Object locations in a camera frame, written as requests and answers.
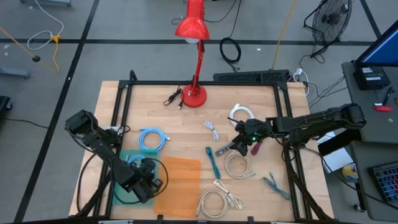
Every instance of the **floor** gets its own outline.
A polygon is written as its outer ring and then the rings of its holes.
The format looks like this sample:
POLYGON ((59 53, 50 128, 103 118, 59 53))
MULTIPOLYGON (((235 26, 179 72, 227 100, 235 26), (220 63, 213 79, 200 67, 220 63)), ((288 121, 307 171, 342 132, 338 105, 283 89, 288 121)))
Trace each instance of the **floor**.
MULTIPOLYGON (((206 18, 216 20, 225 14, 233 0, 205 2, 206 18)), ((241 71, 270 69, 291 2, 242 1, 232 36, 236 40, 247 40, 241 44, 242 59, 238 64, 241 71)), ((303 20, 319 2, 297 2, 275 69, 288 68, 294 72, 302 55, 313 50, 312 33, 303 28, 303 20)), ((309 58, 302 62, 310 82, 320 90, 342 76, 341 63, 358 58, 380 32, 397 20, 394 9, 398 8, 398 2, 395 0, 353 2, 351 19, 341 36, 342 43, 323 54, 326 63, 319 64, 309 58)), ((0 33, 1 66, 31 73, 28 80, 0 76, 0 95, 10 96, 14 104, 7 117, 50 126, 47 131, 27 123, 1 121, 0 223, 67 217, 83 151, 63 130, 64 122, 79 110, 94 111, 103 80, 127 79, 130 69, 140 80, 187 80, 196 66, 196 48, 176 37, 175 25, 170 23, 173 18, 185 14, 186 5, 181 0, 72 0, 72 7, 58 4, 43 4, 43 7, 65 24, 57 55, 59 73, 34 63, 0 33), (41 167, 41 171, 33 173, 32 176, 38 175, 37 182, 30 182, 28 189, 33 189, 32 194, 24 197, 34 167, 35 170, 41 167)), ((229 36, 235 12, 232 10, 222 22, 208 24, 211 39, 229 36)), ((43 14, 34 1, 21 4, 16 0, 2 0, 0 18, 0 26, 24 45, 40 30, 58 32, 60 29, 60 25, 43 14)), ((48 37, 41 35, 39 38, 38 42, 43 42, 48 37)), ((231 57, 235 54, 232 47, 225 47, 231 57)), ((48 44, 35 54, 53 66, 54 50, 55 44, 48 44)), ((201 80, 212 80, 213 74, 220 72, 232 70, 221 58, 218 42, 210 42, 206 44, 201 80)), ((342 82, 335 89, 344 87, 342 82)), ((308 101, 315 96, 311 90, 308 101)), ((348 92, 343 90, 315 104, 311 112, 349 102, 348 92)), ((358 202, 356 193, 333 176, 327 176, 326 180, 337 219, 377 223, 366 213, 351 208, 358 202)))

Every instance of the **computer monitor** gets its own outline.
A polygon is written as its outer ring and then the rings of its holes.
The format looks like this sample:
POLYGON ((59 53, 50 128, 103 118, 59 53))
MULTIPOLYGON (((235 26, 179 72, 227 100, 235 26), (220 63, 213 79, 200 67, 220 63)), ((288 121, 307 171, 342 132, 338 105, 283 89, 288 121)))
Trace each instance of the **computer monitor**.
POLYGON ((373 43, 356 61, 357 65, 398 67, 398 21, 373 43))

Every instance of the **lamp shade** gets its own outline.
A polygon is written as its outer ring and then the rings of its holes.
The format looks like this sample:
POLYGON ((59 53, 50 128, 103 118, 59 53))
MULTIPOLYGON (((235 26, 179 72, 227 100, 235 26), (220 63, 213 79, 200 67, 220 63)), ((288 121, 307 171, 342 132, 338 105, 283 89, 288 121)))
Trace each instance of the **lamp shade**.
POLYGON ((204 0, 188 0, 187 16, 178 25, 175 35, 179 37, 208 40, 209 30, 204 21, 204 0))

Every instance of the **white cable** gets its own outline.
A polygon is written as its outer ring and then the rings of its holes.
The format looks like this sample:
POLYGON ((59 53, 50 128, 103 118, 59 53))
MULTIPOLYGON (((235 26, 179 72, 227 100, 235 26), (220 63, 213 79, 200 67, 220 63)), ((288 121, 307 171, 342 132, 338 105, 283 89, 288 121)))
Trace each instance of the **white cable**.
MULTIPOLYGON (((62 26, 61 31, 57 34, 57 35, 60 35, 60 34, 62 33, 62 31, 63 31, 63 23, 62 23, 61 21, 59 21, 57 18, 51 16, 48 12, 46 12, 46 11, 42 8, 42 6, 39 4, 39 2, 37 2, 37 0, 35 0, 35 2, 36 2, 36 4, 37 4, 37 6, 38 6, 44 13, 46 13, 46 15, 48 15, 49 17, 51 17, 52 19, 54 19, 55 21, 57 21, 57 22, 59 22, 59 23, 61 24, 61 26, 62 26)), ((37 37, 38 35, 43 34, 43 33, 46 33, 46 32, 48 32, 48 33, 50 34, 50 37, 53 36, 53 35, 52 35, 52 32, 49 31, 49 30, 43 30, 43 31, 41 31, 41 32, 38 32, 37 34, 35 34, 35 35, 33 35, 31 38, 29 38, 29 40, 27 40, 27 48, 29 48, 29 49, 31 49, 31 50, 39 50, 39 49, 41 49, 42 47, 46 46, 48 43, 50 43, 50 42, 51 42, 51 39, 50 39, 49 41, 47 41, 46 43, 44 43, 43 45, 41 45, 40 47, 37 47, 36 49, 33 49, 33 48, 30 47, 30 45, 29 45, 29 43, 32 41, 32 39, 34 39, 34 38, 37 37)))
MULTIPOLYGON (((295 72, 294 75, 293 75, 293 80, 294 80, 295 82, 299 82, 301 73, 304 73, 305 79, 307 80, 307 83, 309 83, 310 80, 308 79, 307 74, 306 74, 306 73, 304 72, 304 70, 302 70, 301 68, 298 68, 298 69, 296 70, 296 72, 295 72)), ((305 96, 308 96, 309 93, 310 93, 310 87, 307 86, 307 92, 305 93, 305 96)))
POLYGON ((199 212, 202 211, 209 218, 219 218, 219 217, 222 217, 226 213, 226 211, 228 209, 228 205, 232 208, 236 207, 236 209, 238 209, 238 210, 242 210, 243 207, 246 206, 246 202, 242 198, 235 196, 231 192, 229 192, 227 190, 227 188, 225 187, 225 185, 222 183, 222 181, 215 180, 213 183, 219 189, 207 189, 200 195, 200 201, 199 201, 199 204, 197 207, 197 213, 196 213, 197 216, 199 215, 199 212), (207 213, 207 211, 205 209, 205 201, 212 194, 219 195, 223 199, 223 202, 224 202, 224 207, 223 207, 222 211, 216 215, 210 215, 209 213, 207 213))
POLYGON ((247 156, 243 157, 237 151, 231 152, 225 159, 225 170, 231 177, 233 177, 235 179, 243 179, 243 178, 253 177, 255 175, 255 173, 251 172, 251 166, 252 165, 251 165, 250 159, 247 156), (231 162, 232 158, 234 158, 236 156, 242 157, 243 159, 246 160, 246 170, 241 174, 239 174, 237 172, 233 172, 231 170, 231 168, 229 167, 229 163, 231 162))
MULTIPOLYGON (((249 114, 249 116, 250 116, 251 119, 254 118, 253 112, 252 112, 251 110, 249 110, 249 108, 246 108, 246 107, 244 107, 244 106, 239 105, 239 103, 237 103, 237 104, 235 105, 235 107, 231 110, 231 112, 229 113, 229 117, 232 118, 232 119, 234 119, 234 114, 235 114, 235 112, 237 112, 238 110, 245 111, 246 113, 249 114)), ((235 121, 231 121, 231 124, 232 124, 233 126, 236 126, 236 122, 235 122, 235 121)))
POLYGON ((214 141, 218 141, 218 133, 216 129, 213 128, 213 123, 211 121, 205 121, 203 125, 211 129, 211 132, 213 132, 214 141))

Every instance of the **fan grille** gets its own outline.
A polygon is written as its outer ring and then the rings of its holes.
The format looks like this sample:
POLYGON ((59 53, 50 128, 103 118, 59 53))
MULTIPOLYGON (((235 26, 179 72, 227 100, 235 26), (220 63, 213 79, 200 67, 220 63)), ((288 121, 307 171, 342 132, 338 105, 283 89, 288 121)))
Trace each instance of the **fan grille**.
POLYGON ((312 36, 318 45, 325 46, 328 42, 339 39, 352 11, 352 0, 323 0, 315 12, 312 36))

